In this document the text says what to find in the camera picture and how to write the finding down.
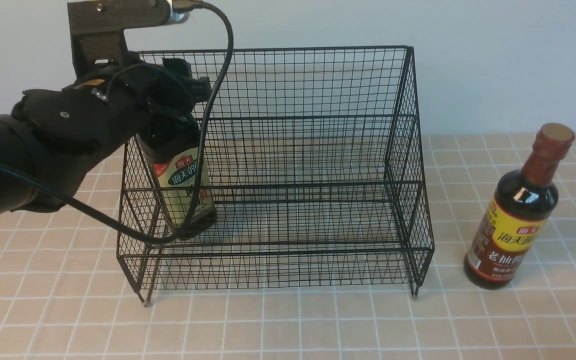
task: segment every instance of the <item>white wall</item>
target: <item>white wall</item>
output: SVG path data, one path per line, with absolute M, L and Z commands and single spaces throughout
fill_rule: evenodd
M 576 129 L 576 0 L 212 0 L 237 48 L 412 45 L 426 134 Z M 130 30 L 132 50 L 222 48 L 211 13 Z M 0 113 L 74 78 L 65 0 L 0 0 Z

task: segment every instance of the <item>tiled floor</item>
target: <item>tiled floor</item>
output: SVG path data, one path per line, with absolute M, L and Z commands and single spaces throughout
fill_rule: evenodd
M 0 216 L 0 359 L 576 360 L 576 142 L 560 203 L 512 286 L 481 291 L 462 259 L 495 183 L 534 134 L 423 141 L 435 258 L 404 285 L 167 291 L 144 308 L 116 234 L 75 210 Z M 77 197 L 116 215 L 122 160 Z

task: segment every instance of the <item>wire mesh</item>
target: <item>wire mesh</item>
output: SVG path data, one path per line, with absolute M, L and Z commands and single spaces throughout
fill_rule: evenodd
M 141 53 L 186 59 L 213 80 L 224 55 Z M 158 196 L 172 194 L 155 187 L 135 139 L 124 162 L 120 221 L 168 235 Z M 423 284 L 434 241 L 411 47 L 235 51 L 205 162 L 217 223 L 160 248 L 118 235 L 135 292 Z

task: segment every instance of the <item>black cable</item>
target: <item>black cable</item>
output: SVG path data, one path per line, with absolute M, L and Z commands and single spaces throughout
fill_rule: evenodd
M 209 4 L 208 2 L 203 2 L 199 0 L 191 0 L 188 1 L 187 4 L 189 5 L 189 10 L 192 9 L 206 9 L 214 12 L 219 16 L 222 20 L 223 24 L 226 27 L 226 32 L 228 33 L 228 47 L 226 48 L 226 56 L 223 61 L 223 65 L 221 66 L 221 70 L 219 71 L 219 75 L 215 80 L 214 87 L 212 88 L 212 92 L 210 92 L 210 98 L 208 98 L 208 102 L 206 103 L 205 110 L 203 112 L 203 120 L 201 121 L 201 132 L 200 132 L 200 140 L 199 140 L 199 148 L 198 148 L 198 159 L 197 159 L 197 172 L 194 176 L 194 185 L 193 188 L 195 191 L 192 192 L 192 199 L 190 199 L 190 207 L 185 215 L 185 219 L 183 219 L 182 225 L 178 228 L 178 230 L 174 231 L 173 234 L 166 236 L 166 237 L 154 237 L 150 235 L 143 234 L 134 228 L 128 227 L 123 223 L 120 223 L 116 219 L 104 214 L 103 212 L 86 205 L 76 198 L 68 196 L 64 193 L 61 193 L 55 189 L 50 188 L 45 182 L 39 180 L 38 178 L 29 176 L 26 173 L 18 171 L 11 166 L 7 166 L 6 164 L 0 163 L 0 173 L 6 174 L 11 176 L 12 178 L 16 178 L 20 182 L 23 182 L 39 191 L 52 196 L 53 198 L 59 199 L 60 201 L 64 202 L 66 205 L 70 205 L 71 207 L 79 210 L 83 214 L 99 221 L 99 223 L 103 223 L 110 228 L 117 230 L 118 232 L 128 235 L 129 237 L 138 240 L 140 242 L 144 242 L 147 244 L 151 244 L 154 246 L 161 246 L 165 244 L 169 244 L 185 232 L 186 228 L 190 225 L 192 218 L 195 214 L 196 207 L 199 203 L 199 187 L 201 186 L 202 182 L 202 171 L 203 171 L 203 164 L 204 164 L 204 147 L 206 144 L 206 134 L 208 134 L 208 121 L 210 120 L 210 115 L 213 110 L 213 105 L 215 104 L 215 100 L 217 100 L 217 95 L 219 92 L 224 79 L 226 79 L 226 73 L 228 72 L 228 68 L 231 64 L 231 59 L 233 58 L 233 50 L 234 50 L 234 34 L 233 34 L 233 26 L 231 25 L 228 16 L 219 9 L 219 7 Z M 122 71 L 125 72 L 131 67 L 135 67 L 135 65 L 128 66 L 127 68 L 123 69 Z

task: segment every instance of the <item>bottle label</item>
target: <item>bottle label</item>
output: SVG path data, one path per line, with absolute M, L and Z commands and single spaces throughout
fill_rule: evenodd
M 545 223 L 516 218 L 493 199 L 468 250 L 470 267 L 485 280 L 511 280 Z
M 159 186 L 162 188 L 162 198 L 166 207 L 166 214 L 173 224 L 181 225 L 190 209 L 193 196 L 195 174 L 197 173 L 198 148 L 189 148 L 178 153 L 170 161 L 163 164 L 154 164 L 153 168 Z M 208 167 L 203 162 L 201 171 L 201 186 L 210 186 Z M 194 211 L 193 219 L 198 219 L 215 210 L 210 191 L 202 189 L 199 194 L 199 203 Z

